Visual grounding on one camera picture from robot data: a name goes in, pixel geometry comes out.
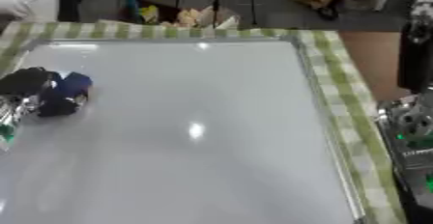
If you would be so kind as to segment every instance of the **small robot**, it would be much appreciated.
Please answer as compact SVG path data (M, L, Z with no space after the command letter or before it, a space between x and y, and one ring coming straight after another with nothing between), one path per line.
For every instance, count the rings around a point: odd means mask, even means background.
M87 101L92 80L70 72L44 68L17 70L0 79L0 146L7 150L20 120L28 114L41 118L65 116Z

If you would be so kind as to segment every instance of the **checkered tablecloth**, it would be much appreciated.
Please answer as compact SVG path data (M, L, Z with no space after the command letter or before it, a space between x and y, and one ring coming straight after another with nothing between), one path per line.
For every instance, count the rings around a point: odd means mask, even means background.
M12 23L0 39L0 70L5 72L19 49L34 39L250 38L287 34L298 38L313 80L320 86L318 99L326 106L327 118L361 198L367 223L405 223L390 159L372 122L376 103L335 32L200 30L123 23Z

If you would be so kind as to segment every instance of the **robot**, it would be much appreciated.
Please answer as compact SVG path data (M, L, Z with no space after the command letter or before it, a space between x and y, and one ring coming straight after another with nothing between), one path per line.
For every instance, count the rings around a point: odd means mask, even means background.
M44 68L17 70L0 79L0 146L7 150L22 118L70 115L87 101L89 76Z
M398 85L411 96L382 102L376 125L410 223L433 219L433 4L417 3L400 40Z

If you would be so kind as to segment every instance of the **table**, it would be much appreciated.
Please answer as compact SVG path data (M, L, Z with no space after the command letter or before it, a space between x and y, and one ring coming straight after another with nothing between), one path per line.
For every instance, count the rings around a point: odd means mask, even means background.
M0 68L11 66L21 46L34 39L75 38L204 38L294 36L305 49L318 97L327 106L332 131L342 151L341 161L351 178L371 223L405 223L392 182L390 160L372 123L375 100L335 32L283 29L200 30L128 24L12 23L0 40Z
M409 95L397 86L400 33L340 32L339 35L377 100Z

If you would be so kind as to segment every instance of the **person's arm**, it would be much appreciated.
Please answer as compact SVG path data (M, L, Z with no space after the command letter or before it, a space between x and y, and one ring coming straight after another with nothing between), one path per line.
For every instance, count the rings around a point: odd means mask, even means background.
M30 13L30 3L34 0L0 0L0 15L13 15L22 18Z

